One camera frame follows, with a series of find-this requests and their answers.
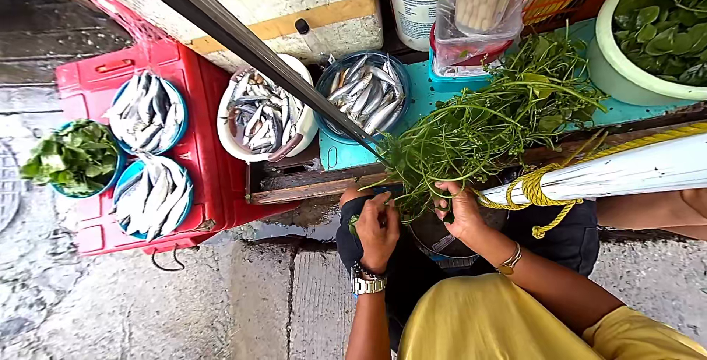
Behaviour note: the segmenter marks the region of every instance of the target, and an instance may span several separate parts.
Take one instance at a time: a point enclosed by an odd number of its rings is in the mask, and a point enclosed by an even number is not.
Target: wristwatch
[[[510,258],[508,258],[507,261],[500,264],[499,267],[496,268],[496,270],[506,276],[513,274],[513,267],[518,263],[521,256],[523,256],[523,254],[520,252],[520,244],[516,243],[516,251]]]
[[[385,289],[385,283],[385,277],[367,272],[358,262],[351,267],[351,288],[356,295],[381,292]]]

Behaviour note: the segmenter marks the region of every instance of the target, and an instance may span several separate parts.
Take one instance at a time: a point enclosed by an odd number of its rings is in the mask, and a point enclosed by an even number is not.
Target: wet ground
[[[63,121],[55,66],[128,44],[67,0],[0,0],[0,146],[22,163]],[[140,251],[79,257],[75,203],[22,183],[0,226],[0,359],[340,359],[354,301],[332,250],[337,202],[219,233],[166,273]],[[707,245],[642,238],[609,238],[592,279],[707,344]]]

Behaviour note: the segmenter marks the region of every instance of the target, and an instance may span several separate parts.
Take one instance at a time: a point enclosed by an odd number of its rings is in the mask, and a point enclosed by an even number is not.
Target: person
[[[575,205],[536,239],[532,226],[560,207],[511,211],[498,231],[472,193],[455,182],[436,186],[454,194],[446,228],[482,257],[469,276],[447,277],[416,248],[391,193],[342,194],[337,249],[358,293],[348,360],[389,359],[391,349],[406,360],[707,359],[702,346],[588,279],[599,249],[595,202]]]
[[[602,226],[663,229],[707,240],[707,188],[602,197],[597,217]]]

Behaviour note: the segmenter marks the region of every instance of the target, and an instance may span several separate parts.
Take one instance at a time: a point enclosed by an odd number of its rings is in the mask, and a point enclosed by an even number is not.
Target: hand
[[[375,274],[383,274],[400,237],[400,216],[390,192],[367,200],[356,222],[356,233],[363,246],[361,265]]]
[[[473,229],[480,226],[486,226],[481,214],[479,213],[479,205],[476,203],[476,198],[469,190],[462,190],[459,183],[455,181],[435,182],[435,186],[442,191],[446,190],[451,193],[452,198],[452,213],[454,213],[454,223],[445,223],[445,227],[456,238],[462,238]],[[435,198],[435,207],[447,208],[448,199]],[[448,211],[435,209],[435,213],[439,219],[444,220]]]

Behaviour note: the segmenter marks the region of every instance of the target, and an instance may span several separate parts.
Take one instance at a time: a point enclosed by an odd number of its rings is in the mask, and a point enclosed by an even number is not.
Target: manhole cover
[[[0,142],[0,231],[3,231],[20,207],[22,182],[17,160],[5,143]]]

